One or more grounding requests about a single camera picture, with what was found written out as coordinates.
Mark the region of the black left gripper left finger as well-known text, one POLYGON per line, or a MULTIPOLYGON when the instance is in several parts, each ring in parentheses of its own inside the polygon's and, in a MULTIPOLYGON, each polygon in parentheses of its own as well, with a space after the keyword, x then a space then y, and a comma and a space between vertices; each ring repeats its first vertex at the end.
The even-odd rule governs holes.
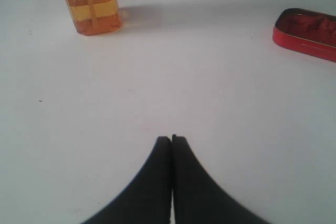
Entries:
POLYGON ((137 175, 116 198, 84 223, 170 223, 171 140, 160 136, 137 175))

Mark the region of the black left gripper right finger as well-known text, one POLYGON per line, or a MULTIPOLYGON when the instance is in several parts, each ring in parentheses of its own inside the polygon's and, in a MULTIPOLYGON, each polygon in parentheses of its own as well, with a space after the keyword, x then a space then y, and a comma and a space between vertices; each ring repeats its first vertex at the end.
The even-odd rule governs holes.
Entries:
POLYGON ((267 223, 218 186, 183 136, 172 136, 172 161, 176 223, 267 223))

